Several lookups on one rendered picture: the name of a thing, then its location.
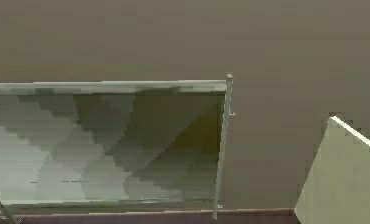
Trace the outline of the pale green panel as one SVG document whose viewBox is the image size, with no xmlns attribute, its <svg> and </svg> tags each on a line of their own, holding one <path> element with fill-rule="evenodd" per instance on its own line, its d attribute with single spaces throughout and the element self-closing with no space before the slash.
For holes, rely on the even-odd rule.
<svg viewBox="0 0 370 224">
<path fill-rule="evenodd" d="M 301 224 L 370 224 L 370 139 L 330 117 L 294 212 Z"/>
</svg>

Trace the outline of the glass shower screen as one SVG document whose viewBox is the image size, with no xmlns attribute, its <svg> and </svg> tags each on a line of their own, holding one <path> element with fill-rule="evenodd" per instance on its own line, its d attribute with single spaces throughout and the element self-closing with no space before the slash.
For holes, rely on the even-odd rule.
<svg viewBox="0 0 370 224">
<path fill-rule="evenodd" d="M 0 224 L 219 208 L 233 80 L 0 83 Z"/>
</svg>

